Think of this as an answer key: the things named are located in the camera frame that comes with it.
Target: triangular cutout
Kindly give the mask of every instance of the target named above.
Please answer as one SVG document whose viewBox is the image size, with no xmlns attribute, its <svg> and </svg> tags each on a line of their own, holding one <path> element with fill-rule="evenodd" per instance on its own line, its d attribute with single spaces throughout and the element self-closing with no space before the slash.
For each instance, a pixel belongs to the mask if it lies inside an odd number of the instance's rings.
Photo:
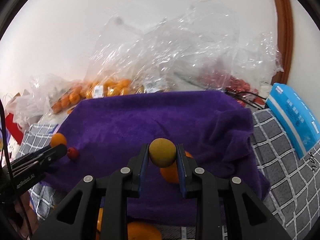
<svg viewBox="0 0 320 240">
<path fill-rule="evenodd" d="M 256 226 L 261 223 L 267 222 L 267 217 L 262 213 L 262 211 L 257 207 L 257 205 L 247 194 L 243 193 L 242 198 L 245 205 L 245 209 L 247 210 L 248 219 L 251 226 Z"/>
<path fill-rule="evenodd" d="M 78 207 L 82 198 L 82 191 L 77 192 L 63 210 L 58 214 L 57 220 L 72 225 L 75 222 Z"/>
</svg>

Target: white wall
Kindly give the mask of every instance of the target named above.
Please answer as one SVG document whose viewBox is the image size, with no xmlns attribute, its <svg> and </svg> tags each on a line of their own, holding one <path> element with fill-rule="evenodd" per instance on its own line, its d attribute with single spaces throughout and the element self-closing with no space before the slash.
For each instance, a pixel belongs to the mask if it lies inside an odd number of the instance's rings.
<svg viewBox="0 0 320 240">
<path fill-rule="evenodd" d="M 99 31 L 119 8 L 135 2 L 152 11 L 131 20 L 144 27 L 173 18 L 197 0 L 29 0 L 0 41 L 0 97 L 28 88 L 31 75 L 83 78 Z M 256 33 L 276 32 L 273 0 L 215 0 L 240 18 L 240 43 Z"/>
<path fill-rule="evenodd" d="M 320 31 L 297 0 L 291 0 L 294 47 L 288 85 L 320 121 Z"/>
</svg>

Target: blue package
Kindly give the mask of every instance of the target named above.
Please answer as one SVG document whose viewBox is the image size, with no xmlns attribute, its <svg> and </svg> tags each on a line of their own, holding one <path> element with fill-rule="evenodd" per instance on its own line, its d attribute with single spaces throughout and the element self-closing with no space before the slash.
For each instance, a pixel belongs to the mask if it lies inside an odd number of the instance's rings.
<svg viewBox="0 0 320 240">
<path fill-rule="evenodd" d="M 298 157 L 303 158 L 320 140 L 319 122 L 287 85 L 275 83 L 266 104 L 283 126 Z"/>
</svg>

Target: gray plaid fabric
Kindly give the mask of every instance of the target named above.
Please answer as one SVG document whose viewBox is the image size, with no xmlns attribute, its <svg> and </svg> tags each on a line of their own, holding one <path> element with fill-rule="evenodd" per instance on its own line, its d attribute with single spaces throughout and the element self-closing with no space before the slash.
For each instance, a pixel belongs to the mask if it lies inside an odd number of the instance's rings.
<svg viewBox="0 0 320 240">
<path fill-rule="evenodd" d="M 253 113 L 252 148 L 258 169 L 271 183 L 265 205 L 292 239 L 302 240 L 319 217 L 320 145 L 299 160 L 287 134 L 269 109 Z M 49 144 L 55 125 L 32 125 L 25 133 L 20 155 Z M 65 196 L 49 186 L 35 185 L 30 194 L 39 221 L 43 221 Z M 194 239 L 194 227 L 155 225 L 163 239 Z M 227 229 L 222 227 L 224 240 Z"/>
</svg>

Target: finger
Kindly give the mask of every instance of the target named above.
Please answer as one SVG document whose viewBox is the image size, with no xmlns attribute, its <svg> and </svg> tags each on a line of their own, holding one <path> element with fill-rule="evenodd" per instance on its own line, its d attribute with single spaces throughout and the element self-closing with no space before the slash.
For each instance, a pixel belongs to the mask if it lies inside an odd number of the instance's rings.
<svg viewBox="0 0 320 240">
<path fill-rule="evenodd" d="M 30 226 L 31 226 L 31 230 L 34 231 L 37 229 L 38 226 L 38 218 L 36 213 L 30 208 L 27 211 L 27 217 L 29 219 L 30 222 Z M 22 227 L 20 229 L 20 234 L 26 238 L 29 235 L 29 231 L 28 231 L 28 226 L 27 226 L 27 221 L 24 219 L 23 220 L 23 224 Z"/>
<path fill-rule="evenodd" d="M 29 192 L 27 191 L 27 192 L 23 193 L 20 196 L 20 198 L 21 198 L 22 204 L 24 206 L 24 209 L 27 211 L 30 208 L 30 206 L 29 206 L 29 204 L 30 204 Z M 21 208 L 18 200 L 14 203 L 14 209 L 16 210 L 17 213 L 22 213 L 22 208 Z"/>
</svg>

